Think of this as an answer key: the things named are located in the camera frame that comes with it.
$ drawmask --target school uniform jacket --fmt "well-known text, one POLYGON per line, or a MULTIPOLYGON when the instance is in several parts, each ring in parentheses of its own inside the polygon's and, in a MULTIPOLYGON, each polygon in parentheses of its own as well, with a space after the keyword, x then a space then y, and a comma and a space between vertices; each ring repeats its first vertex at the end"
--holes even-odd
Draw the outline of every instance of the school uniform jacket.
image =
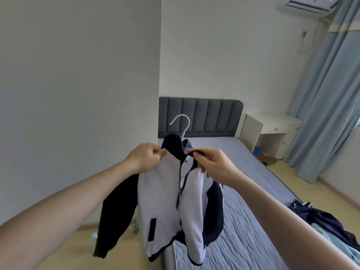
POLYGON ((105 258, 115 247, 139 205, 143 245, 151 262, 177 240, 187 246, 194 265, 203 263, 205 246, 223 230, 223 189, 197 168, 192 153, 186 153, 189 147, 188 140, 167 135, 162 144, 167 154, 160 163, 129 177, 104 200, 94 256, 105 258))

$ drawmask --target mattress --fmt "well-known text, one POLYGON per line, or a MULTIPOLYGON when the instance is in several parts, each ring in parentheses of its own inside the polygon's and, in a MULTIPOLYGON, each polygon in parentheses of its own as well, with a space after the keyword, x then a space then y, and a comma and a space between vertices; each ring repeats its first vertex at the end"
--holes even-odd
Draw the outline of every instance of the mattress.
MULTIPOLYGON (((289 205, 297 198, 238 138, 193 137, 189 140, 194 148, 223 150, 236 167, 281 203, 289 205)), ((162 139, 158 139, 158 144, 162 144, 162 139)), ((186 246, 175 241, 164 253, 166 269, 288 269, 241 196, 227 186, 223 196, 224 228, 219 238, 206 248, 203 265, 192 265, 186 246)))

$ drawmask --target clothes hanger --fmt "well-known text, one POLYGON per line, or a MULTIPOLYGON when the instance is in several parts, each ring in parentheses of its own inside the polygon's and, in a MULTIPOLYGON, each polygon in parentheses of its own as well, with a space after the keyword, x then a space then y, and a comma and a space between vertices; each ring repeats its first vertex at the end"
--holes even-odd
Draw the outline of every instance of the clothes hanger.
POLYGON ((182 132, 182 135, 181 135, 181 141, 184 139, 184 135, 185 135, 185 132, 186 130, 190 127, 190 118, 186 115, 186 114, 179 114, 177 115, 171 122, 170 122, 170 125, 174 123, 174 121, 178 118, 178 117, 186 117, 187 118, 187 127, 186 129, 182 132))

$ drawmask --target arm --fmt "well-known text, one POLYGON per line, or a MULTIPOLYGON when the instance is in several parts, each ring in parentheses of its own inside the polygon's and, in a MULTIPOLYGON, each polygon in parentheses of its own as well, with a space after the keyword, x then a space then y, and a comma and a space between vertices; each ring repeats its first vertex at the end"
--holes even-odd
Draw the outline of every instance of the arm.
POLYGON ((152 169, 164 156, 141 144, 122 162, 69 186, 0 226, 0 269, 33 269, 74 232, 122 181, 152 169))
POLYGON ((205 153, 206 157, 194 152, 194 157, 208 177, 241 195, 290 269, 360 269, 303 219, 239 171, 221 150, 189 151, 192 150, 205 153))

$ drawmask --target hand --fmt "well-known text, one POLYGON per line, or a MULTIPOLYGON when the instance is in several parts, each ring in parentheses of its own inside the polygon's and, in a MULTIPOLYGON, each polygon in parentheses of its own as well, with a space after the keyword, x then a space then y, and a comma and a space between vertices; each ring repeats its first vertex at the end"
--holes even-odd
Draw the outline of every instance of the hand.
POLYGON ((194 152, 198 167, 201 168, 203 173, 206 172, 207 177, 213 178, 216 182, 231 187, 239 176, 244 176, 222 150, 197 148, 188 149, 187 151, 190 153, 195 150, 202 151, 205 154, 205 156, 202 156, 194 152))
POLYGON ((165 156, 166 150, 152 143, 142 143, 125 158, 133 166, 133 173, 144 173, 155 167, 165 156))

